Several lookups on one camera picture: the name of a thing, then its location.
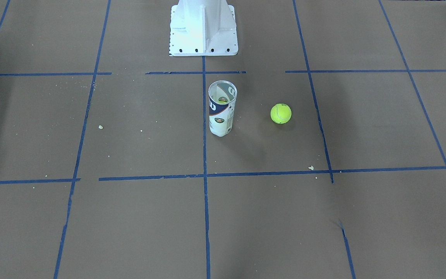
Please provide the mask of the yellow tennis ball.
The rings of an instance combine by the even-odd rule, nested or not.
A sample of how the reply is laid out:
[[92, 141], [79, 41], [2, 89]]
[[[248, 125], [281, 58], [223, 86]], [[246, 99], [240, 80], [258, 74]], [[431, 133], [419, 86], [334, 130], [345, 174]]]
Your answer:
[[276, 124], [285, 124], [292, 118], [292, 110], [287, 104], [278, 103], [271, 108], [270, 117]]

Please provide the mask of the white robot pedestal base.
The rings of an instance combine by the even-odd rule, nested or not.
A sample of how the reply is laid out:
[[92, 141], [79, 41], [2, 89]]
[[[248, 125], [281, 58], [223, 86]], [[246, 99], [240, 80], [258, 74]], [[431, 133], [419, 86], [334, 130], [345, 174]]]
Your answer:
[[179, 0], [170, 10], [172, 57], [238, 54], [237, 19], [226, 0]]

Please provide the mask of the clear tennis ball can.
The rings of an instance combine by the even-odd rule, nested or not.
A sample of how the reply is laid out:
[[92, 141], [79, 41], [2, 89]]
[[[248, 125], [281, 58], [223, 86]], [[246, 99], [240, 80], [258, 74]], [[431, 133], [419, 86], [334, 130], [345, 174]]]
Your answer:
[[209, 130], [214, 135], [223, 137], [231, 131], [237, 93], [229, 81], [215, 81], [209, 86]]

